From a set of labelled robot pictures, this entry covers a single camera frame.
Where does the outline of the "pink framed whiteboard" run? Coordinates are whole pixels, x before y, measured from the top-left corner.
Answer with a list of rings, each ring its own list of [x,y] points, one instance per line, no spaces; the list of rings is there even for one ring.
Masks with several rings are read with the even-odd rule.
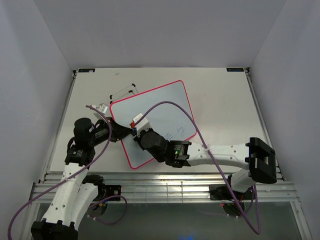
[[[138,114],[145,114],[152,106],[169,101],[178,104],[191,117],[193,116],[190,101],[182,80],[167,83],[162,86],[114,101],[109,106],[109,111],[114,121],[129,127],[133,118]],[[189,140],[197,133],[190,119],[178,107],[172,104],[161,104],[154,108],[145,117],[152,129],[166,140]],[[132,136],[121,140],[121,144],[132,169],[138,169],[150,161],[153,157],[142,150]]]

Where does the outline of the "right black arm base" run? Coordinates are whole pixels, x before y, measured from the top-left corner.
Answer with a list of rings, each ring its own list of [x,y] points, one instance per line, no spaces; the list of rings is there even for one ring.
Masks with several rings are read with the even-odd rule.
[[[234,201],[229,189],[224,184],[210,184],[208,186],[209,199],[212,201]],[[242,200],[250,200],[253,195],[253,187],[250,187],[245,192],[233,192],[236,199],[240,202]]]

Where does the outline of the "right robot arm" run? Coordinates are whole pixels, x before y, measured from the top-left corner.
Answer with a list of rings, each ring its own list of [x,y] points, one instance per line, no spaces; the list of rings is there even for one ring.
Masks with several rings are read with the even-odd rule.
[[[153,129],[133,136],[140,148],[157,162],[173,168],[214,165],[237,167],[227,178],[226,194],[237,199],[256,183],[272,185],[277,182],[275,150],[258,137],[238,145],[204,146],[200,143],[167,140]]]

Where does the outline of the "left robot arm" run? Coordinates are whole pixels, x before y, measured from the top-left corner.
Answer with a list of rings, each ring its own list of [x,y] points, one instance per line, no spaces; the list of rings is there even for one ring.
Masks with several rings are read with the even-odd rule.
[[[39,221],[34,221],[31,235],[35,240],[76,240],[79,225],[92,201],[106,195],[103,178],[88,175],[96,155],[95,147],[103,142],[122,140],[131,133],[128,127],[117,124],[111,117],[95,124],[83,117],[75,121],[64,160],[61,185],[51,204]]]

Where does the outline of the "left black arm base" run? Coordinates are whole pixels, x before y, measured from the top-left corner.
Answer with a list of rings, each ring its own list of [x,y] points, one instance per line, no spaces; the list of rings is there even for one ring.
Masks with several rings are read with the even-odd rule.
[[[120,195],[122,191],[121,185],[106,185],[100,184],[98,185],[98,195],[94,199],[95,201],[101,201],[107,197]]]

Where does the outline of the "left blue corner label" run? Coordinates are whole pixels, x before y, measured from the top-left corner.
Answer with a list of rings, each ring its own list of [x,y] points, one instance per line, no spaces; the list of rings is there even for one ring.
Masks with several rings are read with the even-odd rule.
[[[79,68],[78,73],[94,73],[95,68]]]

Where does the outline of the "blue corner label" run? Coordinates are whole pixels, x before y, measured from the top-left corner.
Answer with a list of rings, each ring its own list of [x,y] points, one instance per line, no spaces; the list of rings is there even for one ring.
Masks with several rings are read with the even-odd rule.
[[[78,73],[94,73],[95,68],[79,68]]]
[[[244,72],[244,69],[242,67],[227,67],[227,72]]]

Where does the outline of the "right blue corner label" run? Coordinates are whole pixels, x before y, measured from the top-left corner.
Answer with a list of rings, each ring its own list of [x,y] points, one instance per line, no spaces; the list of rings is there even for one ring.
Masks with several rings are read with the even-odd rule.
[[[242,67],[227,67],[227,72],[244,72],[244,69]]]

